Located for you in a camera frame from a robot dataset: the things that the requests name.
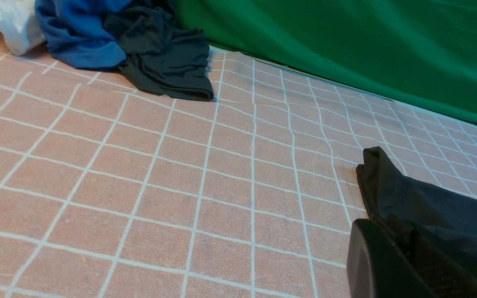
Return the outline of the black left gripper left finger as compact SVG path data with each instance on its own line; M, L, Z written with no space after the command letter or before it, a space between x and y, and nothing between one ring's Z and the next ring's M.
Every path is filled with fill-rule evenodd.
M347 254L352 298L436 298L396 244L369 219L352 223Z

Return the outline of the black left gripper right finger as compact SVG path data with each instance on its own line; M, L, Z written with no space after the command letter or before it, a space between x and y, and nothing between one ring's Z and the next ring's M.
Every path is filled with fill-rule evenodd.
M379 219L393 264L379 270L379 298L477 298L477 259L410 221Z

